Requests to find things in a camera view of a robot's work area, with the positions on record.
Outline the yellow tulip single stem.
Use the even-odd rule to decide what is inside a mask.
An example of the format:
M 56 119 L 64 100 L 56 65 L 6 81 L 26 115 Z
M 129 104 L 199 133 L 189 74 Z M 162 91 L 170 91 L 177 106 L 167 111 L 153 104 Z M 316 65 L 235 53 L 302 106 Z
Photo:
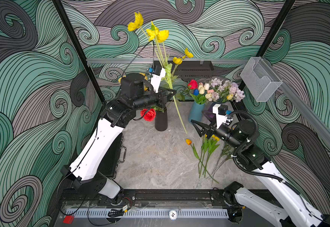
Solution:
M 198 163 L 199 178 L 202 175 L 203 162 L 204 162 L 205 154 L 206 154 L 207 150 L 208 150 L 208 139 L 207 139 L 207 136 L 205 135 L 202 138 L 201 155 L 200 155 L 199 163 Z

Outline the orange tulip stem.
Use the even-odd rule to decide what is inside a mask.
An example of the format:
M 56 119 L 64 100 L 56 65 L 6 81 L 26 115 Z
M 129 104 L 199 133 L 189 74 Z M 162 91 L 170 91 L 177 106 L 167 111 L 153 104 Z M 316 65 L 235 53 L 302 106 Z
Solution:
M 192 143 L 192 141 L 190 139 L 186 139 L 186 143 L 187 143 L 187 145 L 189 145 L 191 147 L 191 150 L 192 150 L 195 158 L 198 160 L 198 163 L 199 163 L 199 158 L 200 158 L 200 155 L 201 155 L 201 151 L 199 151 L 199 152 L 197 151 L 195 145 Z M 211 175 L 212 174 L 209 172 L 209 170 L 207 170 L 206 176 L 210 177 L 213 180 L 213 177 Z

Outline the teal ceramic vase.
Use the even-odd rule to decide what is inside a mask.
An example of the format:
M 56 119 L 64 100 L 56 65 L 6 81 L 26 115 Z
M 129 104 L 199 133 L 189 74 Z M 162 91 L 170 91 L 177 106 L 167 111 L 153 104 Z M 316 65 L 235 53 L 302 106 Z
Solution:
M 202 120 L 202 111 L 204 107 L 205 104 L 198 104 L 194 101 L 189 112 L 188 121 L 191 122 L 191 120 L 195 120 L 200 122 Z

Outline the purple glass vase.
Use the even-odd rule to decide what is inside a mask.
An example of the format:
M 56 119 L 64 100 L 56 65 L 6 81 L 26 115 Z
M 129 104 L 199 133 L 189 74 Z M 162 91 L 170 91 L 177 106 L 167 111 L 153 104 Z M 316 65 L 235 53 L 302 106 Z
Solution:
M 205 109 L 202 110 L 203 116 L 206 117 L 207 120 L 212 121 L 216 115 L 213 113 L 213 107 L 215 104 L 221 104 L 220 102 L 209 102 L 206 104 Z

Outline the black vase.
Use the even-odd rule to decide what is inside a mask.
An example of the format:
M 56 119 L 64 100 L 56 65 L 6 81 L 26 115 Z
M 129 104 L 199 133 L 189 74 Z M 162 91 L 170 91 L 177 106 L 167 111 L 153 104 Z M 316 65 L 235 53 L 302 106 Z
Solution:
M 163 112 L 156 111 L 155 129 L 157 131 L 165 131 L 167 127 L 168 127 L 167 110 L 165 109 Z

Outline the yellow poppy spray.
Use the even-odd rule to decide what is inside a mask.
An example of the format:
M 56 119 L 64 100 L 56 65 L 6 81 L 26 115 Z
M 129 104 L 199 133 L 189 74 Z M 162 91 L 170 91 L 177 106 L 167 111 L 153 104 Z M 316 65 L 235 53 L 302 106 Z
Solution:
M 164 68 L 166 71 L 166 75 L 162 80 L 169 85 L 170 89 L 173 89 L 173 80 L 175 79 L 175 75 L 172 76 L 172 70 L 174 69 L 174 66 L 169 62 L 169 55 L 165 50 L 165 41 L 169 38 L 169 31 L 159 30 L 153 22 L 151 22 L 151 28 L 144 29 L 142 27 L 144 24 L 143 16 L 140 12 L 135 12 L 134 14 L 135 20 L 128 24 L 128 30 L 132 32 L 140 29 L 148 41 L 153 43 L 154 52 L 159 60 L 160 67 Z
M 183 62 L 184 59 L 191 59 L 193 57 L 194 57 L 193 53 L 191 53 L 188 50 L 188 48 L 185 49 L 184 56 L 183 57 L 174 57 L 173 58 L 174 69 L 172 70 L 172 76 L 175 75 L 175 72 L 176 72 L 178 66 L 182 64 L 182 62 Z

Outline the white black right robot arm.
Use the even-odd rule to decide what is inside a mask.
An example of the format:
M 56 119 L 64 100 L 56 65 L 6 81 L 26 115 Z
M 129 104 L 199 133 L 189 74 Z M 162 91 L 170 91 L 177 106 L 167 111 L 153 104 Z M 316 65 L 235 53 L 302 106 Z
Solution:
M 210 124 L 191 121 L 197 133 L 208 139 L 215 136 L 233 147 L 231 158 L 236 167 L 258 178 L 280 206 L 253 194 L 238 182 L 224 189 L 226 203 L 245 206 L 275 227 L 330 227 L 330 215 L 322 214 L 308 203 L 269 156 L 255 145 L 260 134 L 251 114 L 225 110 L 215 110 L 214 114 L 216 118 Z

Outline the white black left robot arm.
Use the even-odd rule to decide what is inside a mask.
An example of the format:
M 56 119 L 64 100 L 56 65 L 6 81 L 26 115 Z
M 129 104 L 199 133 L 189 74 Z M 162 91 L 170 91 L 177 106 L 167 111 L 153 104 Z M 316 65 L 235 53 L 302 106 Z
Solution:
M 135 119 L 138 110 L 166 103 L 176 93 L 173 89 L 160 86 L 169 73 L 161 69 L 152 74 L 150 80 L 139 73 L 130 73 L 121 79 L 119 94 L 107 102 L 99 115 L 97 126 L 80 155 L 62 173 L 73 181 L 78 193 L 87 196 L 104 195 L 118 203 L 122 188 L 98 171 L 112 143 L 122 133 L 128 123 Z

